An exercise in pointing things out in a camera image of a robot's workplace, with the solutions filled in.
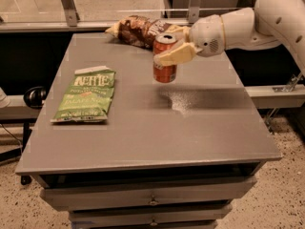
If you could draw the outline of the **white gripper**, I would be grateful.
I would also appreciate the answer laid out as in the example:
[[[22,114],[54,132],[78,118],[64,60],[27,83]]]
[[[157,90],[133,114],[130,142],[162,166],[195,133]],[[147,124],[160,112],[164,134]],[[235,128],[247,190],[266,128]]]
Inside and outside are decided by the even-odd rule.
[[[220,15],[201,18],[191,29],[187,26],[170,25],[166,32],[173,34],[179,42],[153,57],[158,66],[169,67],[187,63],[196,55],[209,57],[222,54],[225,50],[225,33]]]

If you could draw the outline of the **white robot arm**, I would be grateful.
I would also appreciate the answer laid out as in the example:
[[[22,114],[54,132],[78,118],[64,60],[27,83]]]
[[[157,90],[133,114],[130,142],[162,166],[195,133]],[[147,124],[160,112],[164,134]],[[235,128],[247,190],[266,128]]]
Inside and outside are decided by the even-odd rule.
[[[254,7],[211,15],[177,31],[178,42],[153,61],[168,67],[226,50],[256,51],[285,46],[305,74],[305,4],[303,0],[256,0]]]

